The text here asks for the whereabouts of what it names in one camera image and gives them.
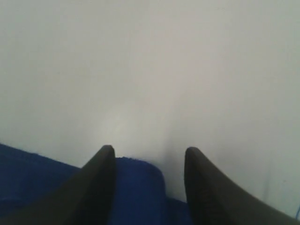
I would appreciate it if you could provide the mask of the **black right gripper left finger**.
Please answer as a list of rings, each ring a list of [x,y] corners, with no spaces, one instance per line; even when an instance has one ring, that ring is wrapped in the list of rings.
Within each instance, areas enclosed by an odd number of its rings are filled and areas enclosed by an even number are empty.
[[[58,189],[0,218],[2,225],[106,225],[115,193],[115,150],[104,145]]]

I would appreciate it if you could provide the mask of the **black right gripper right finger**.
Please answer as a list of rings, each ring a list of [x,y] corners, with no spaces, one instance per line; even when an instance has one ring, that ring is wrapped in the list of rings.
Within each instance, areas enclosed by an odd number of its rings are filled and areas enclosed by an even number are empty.
[[[194,225],[298,225],[222,173],[198,148],[185,152],[184,183]]]

